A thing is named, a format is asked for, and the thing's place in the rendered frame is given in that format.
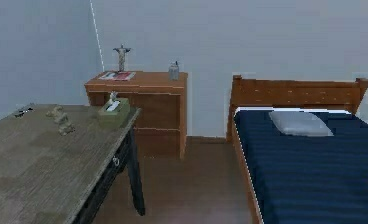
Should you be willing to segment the wooden bed with blue cover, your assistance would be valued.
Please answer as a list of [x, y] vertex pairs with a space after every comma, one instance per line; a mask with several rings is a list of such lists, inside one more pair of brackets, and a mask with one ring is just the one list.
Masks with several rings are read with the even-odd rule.
[[[249, 224], [368, 224], [368, 79], [232, 79], [227, 139], [245, 182]], [[309, 112], [333, 135], [281, 133], [272, 111]]]

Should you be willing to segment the green tissue box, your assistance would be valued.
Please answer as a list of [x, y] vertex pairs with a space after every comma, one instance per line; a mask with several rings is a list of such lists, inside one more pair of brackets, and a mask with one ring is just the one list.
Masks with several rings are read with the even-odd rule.
[[127, 98], [118, 98], [117, 92], [112, 91], [109, 100], [98, 111], [99, 124], [104, 128], [120, 127], [130, 112]]

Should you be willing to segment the orange wooden chest of drawers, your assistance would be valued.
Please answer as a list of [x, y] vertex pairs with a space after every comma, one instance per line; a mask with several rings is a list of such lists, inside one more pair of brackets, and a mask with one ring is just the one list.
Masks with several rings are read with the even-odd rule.
[[167, 72], [137, 71], [129, 81], [100, 80], [100, 75], [84, 84], [89, 104], [103, 106], [115, 91], [141, 109], [134, 125], [140, 155], [183, 160], [187, 138], [187, 80], [179, 73], [171, 80]]

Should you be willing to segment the small black object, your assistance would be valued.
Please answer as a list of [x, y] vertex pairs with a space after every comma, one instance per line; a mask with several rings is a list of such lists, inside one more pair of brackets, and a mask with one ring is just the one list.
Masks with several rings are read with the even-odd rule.
[[19, 110], [16, 114], [14, 114], [14, 116], [16, 118], [22, 117], [25, 113], [28, 113], [30, 111], [33, 111], [32, 107], [26, 107], [24, 109]]

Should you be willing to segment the grey pillow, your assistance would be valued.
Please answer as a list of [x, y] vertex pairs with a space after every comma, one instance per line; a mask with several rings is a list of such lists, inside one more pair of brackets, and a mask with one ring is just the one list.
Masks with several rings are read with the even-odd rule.
[[331, 137], [330, 128], [316, 115], [301, 111], [272, 111], [269, 117], [285, 135], [304, 137]]

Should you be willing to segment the grey spray bottle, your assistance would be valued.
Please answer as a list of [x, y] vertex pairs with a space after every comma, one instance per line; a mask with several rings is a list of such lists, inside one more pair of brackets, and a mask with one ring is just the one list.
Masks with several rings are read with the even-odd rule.
[[179, 63], [177, 61], [171, 63], [168, 73], [171, 80], [179, 79]]

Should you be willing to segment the red and white book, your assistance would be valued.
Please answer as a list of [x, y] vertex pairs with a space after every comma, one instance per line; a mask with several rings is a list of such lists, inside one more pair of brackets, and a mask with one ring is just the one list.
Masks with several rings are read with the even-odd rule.
[[135, 72], [108, 71], [99, 77], [100, 80], [129, 81], [136, 75]]

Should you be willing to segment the beige stone figurine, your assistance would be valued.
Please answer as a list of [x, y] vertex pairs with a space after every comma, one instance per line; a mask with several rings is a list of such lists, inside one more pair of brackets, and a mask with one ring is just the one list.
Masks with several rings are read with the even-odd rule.
[[68, 114], [62, 106], [56, 106], [51, 111], [46, 113], [47, 117], [51, 117], [53, 122], [58, 125], [58, 132], [65, 136], [75, 130], [74, 125], [69, 120]]

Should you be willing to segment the grey cross-shaped statue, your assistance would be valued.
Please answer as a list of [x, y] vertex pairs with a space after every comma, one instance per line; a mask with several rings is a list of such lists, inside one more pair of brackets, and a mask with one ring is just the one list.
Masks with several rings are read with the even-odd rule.
[[131, 48], [121, 45], [119, 48], [114, 48], [114, 51], [118, 53], [118, 71], [123, 72], [125, 70], [126, 54], [131, 51]]

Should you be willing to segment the grey wooden desk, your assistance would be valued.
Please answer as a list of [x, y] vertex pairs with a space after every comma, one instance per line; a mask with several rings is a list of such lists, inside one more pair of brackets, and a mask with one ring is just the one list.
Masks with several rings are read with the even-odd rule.
[[128, 171], [133, 204], [145, 214], [130, 110], [117, 129], [102, 128], [98, 109], [65, 105], [75, 130], [65, 136], [33, 105], [22, 117], [0, 120], [0, 224], [90, 224], [115, 177]]

